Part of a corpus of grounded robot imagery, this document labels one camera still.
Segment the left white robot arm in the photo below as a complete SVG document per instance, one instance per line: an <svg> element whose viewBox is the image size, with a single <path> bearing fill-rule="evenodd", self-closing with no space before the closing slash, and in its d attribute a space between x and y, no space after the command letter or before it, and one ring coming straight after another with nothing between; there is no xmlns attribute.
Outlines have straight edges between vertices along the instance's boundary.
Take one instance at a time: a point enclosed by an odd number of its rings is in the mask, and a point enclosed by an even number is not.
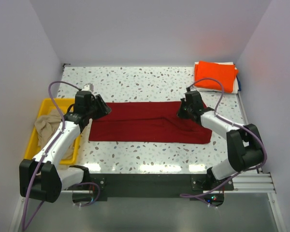
<svg viewBox="0 0 290 232"><path fill-rule="evenodd" d="M82 133L89 121L110 114L111 108L101 95L81 90L50 141L32 159L24 159L19 165L21 196L43 202L55 202L61 191L71 186L87 189L90 185L89 169L72 165L67 170L57 167L70 145Z"/></svg>

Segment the dark red t shirt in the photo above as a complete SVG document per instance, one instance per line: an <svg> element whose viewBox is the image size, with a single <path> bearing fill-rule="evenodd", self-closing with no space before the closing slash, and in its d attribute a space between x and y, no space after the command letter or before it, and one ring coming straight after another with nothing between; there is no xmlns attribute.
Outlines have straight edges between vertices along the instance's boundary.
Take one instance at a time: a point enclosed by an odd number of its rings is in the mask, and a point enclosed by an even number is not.
<svg viewBox="0 0 290 232"><path fill-rule="evenodd" d="M208 144L212 131L177 116L179 101L110 102L111 113L92 121L91 142Z"/></svg>

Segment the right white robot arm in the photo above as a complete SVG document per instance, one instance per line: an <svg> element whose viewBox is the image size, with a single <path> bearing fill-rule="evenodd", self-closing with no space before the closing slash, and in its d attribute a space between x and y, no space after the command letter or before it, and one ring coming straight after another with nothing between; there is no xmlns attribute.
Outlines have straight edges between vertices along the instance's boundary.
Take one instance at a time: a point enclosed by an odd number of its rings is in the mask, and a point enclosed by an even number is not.
<svg viewBox="0 0 290 232"><path fill-rule="evenodd" d="M201 183L204 190L216 190L231 176L258 168L266 161L267 155L257 126L234 123L219 115L216 109L205 107L200 92L187 88L177 116L210 129L227 142L227 158L206 171Z"/></svg>

